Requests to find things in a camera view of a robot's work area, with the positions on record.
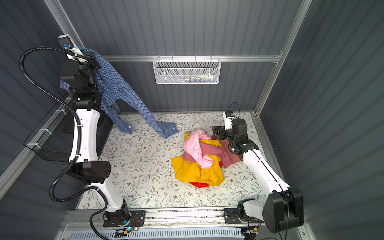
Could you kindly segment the blue checkered shirt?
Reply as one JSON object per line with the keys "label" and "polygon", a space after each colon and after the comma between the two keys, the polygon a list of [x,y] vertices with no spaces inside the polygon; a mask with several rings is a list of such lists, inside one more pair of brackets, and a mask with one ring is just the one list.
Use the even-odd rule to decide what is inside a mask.
{"label": "blue checkered shirt", "polygon": [[138,111],[147,124],[163,138],[167,139],[179,132],[175,123],[158,122],[131,85],[105,58],[94,50],[84,47],[79,47],[79,49],[84,54],[91,53],[101,66],[101,69],[96,71],[96,78],[102,95],[102,110],[122,133],[131,135],[134,128],[132,125],[125,123],[115,111],[113,104],[116,100],[122,100]]}

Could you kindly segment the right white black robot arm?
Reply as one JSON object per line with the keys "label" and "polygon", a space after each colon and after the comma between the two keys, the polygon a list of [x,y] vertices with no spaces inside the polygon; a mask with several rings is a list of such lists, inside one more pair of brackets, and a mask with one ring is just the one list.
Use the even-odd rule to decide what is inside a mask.
{"label": "right white black robot arm", "polygon": [[225,118],[223,126],[213,126],[213,138],[229,140],[231,153],[253,172],[267,192],[264,203],[256,199],[239,201],[236,210],[224,209],[226,224],[262,222],[273,233],[287,231],[304,224],[304,197],[297,188],[291,188],[270,167],[259,147],[249,139],[243,119]]}

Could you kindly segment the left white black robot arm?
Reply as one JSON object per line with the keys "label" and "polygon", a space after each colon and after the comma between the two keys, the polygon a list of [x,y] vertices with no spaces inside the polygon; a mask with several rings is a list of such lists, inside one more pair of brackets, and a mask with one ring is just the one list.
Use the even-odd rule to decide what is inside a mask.
{"label": "left white black robot arm", "polygon": [[97,126],[101,115],[101,93],[97,85],[96,71],[101,67],[90,53],[72,49],[74,55],[63,69],[61,80],[69,84],[74,117],[74,141],[70,155],[73,163],[64,166],[67,174],[88,185],[105,202],[104,227],[138,230],[144,225],[145,211],[130,211],[123,197],[110,180],[111,164],[99,161],[97,154]]}

